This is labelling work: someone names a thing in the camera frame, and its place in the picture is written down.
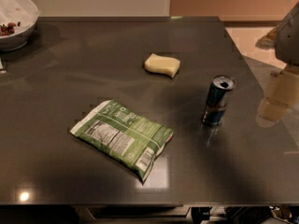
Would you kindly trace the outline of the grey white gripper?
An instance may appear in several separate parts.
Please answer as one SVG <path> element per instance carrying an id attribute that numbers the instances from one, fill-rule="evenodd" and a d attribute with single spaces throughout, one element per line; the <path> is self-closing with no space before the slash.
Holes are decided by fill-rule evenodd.
<path id="1" fill-rule="evenodd" d="M 270 75 L 256 122 L 268 128 L 279 122 L 299 102 L 299 2 L 278 26 L 275 43 L 278 60 L 288 63 Z"/>

